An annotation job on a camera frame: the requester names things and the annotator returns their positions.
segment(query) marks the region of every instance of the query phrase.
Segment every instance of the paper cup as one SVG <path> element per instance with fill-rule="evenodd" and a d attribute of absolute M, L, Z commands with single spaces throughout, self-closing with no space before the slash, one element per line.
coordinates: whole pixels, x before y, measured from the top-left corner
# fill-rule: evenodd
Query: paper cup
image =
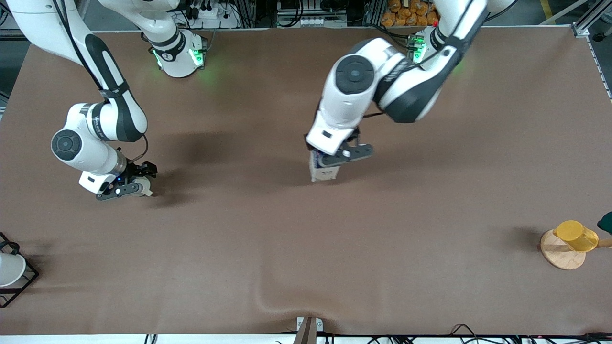
<path fill-rule="evenodd" d="M 15 283 L 26 270 L 26 259 L 22 255 L 0 252 L 0 286 Z"/>

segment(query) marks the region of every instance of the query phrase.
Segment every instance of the white cup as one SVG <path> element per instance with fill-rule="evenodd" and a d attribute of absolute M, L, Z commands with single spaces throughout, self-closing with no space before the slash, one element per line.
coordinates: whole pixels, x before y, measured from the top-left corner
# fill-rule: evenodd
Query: white cup
<path fill-rule="evenodd" d="M 11 253 L 0 252 L 0 286 L 9 286 L 15 283 L 26 270 L 26 259 L 19 254 L 19 245 L 12 241 L 0 243 L 0 250 L 4 246 L 11 246 Z"/>

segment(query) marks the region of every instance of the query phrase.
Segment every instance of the green led light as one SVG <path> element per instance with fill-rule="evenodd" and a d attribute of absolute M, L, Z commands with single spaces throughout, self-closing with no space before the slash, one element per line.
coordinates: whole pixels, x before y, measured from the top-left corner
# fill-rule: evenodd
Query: green led light
<path fill-rule="evenodd" d="M 414 63 L 421 63 L 423 58 L 425 57 L 425 52 L 427 51 L 427 43 L 417 43 L 414 45 L 416 50 L 414 51 L 414 55 L 412 56 L 412 60 Z"/>
<path fill-rule="evenodd" d="M 157 54 L 157 52 L 155 50 L 153 50 L 153 55 L 155 55 L 155 59 L 157 60 L 157 65 L 162 68 L 162 62 L 159 61 L 159 55 Z"/>
<path fill-rule="evenodd" d="M 191 55 L 195 65 L 202 65 L 203 56 L 200 50 L 189 49 L 189 55 Z"/>

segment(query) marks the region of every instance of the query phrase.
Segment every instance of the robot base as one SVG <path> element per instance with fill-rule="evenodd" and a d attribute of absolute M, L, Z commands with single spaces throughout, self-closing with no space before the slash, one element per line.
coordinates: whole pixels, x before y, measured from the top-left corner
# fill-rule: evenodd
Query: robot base
<path fill-rule="evenodd" d="M 181 29 L 181 33 L 185 36 L 185 48 L 174 57 L 174 60 L 171 60 L 172 55 L 166 56 L 163 52 L 153 50 L 159 69 L 173 78 L 184 78 L 197 69 L 204 69 L 206 62 L 208 40 L 189 30 Z"/>

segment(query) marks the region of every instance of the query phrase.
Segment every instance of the black metal rack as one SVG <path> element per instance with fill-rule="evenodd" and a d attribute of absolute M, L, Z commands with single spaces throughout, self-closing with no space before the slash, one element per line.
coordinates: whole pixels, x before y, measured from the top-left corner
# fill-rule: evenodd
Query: black metal rack
<path fill-rule="evenodd" d="M 2 232 L 0 232 L 0 241 L 9 241 L 9 239 L 4 236 Z M 4 253 L 8 253 L 4 250 L 10 250 L 10 247 L 8 249 L 1 250 Z M 15 283 L 9 286 L 0 286 L 0 308 L 4 308 L 13 302 L 13 300 L 15 300 L 19 294 L 21 294 L 30 284 L 32 284 L 32 282 L 34 282 L 38 276 L 39 272 L 34 269 L 32 264 L 30 264 L 26 258 L 26 270 L 23 272 L 23 275 Z"/>

